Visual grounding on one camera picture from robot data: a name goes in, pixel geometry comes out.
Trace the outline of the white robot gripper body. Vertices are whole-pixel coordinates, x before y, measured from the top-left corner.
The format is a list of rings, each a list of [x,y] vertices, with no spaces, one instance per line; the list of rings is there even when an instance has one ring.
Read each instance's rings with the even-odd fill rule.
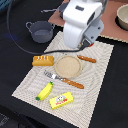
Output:
[[[93,44],[104,28],[101,14],[101,1],[71,0],[63,12],[64,44],[72,49],[82,40],[85,40],[85,47]]]

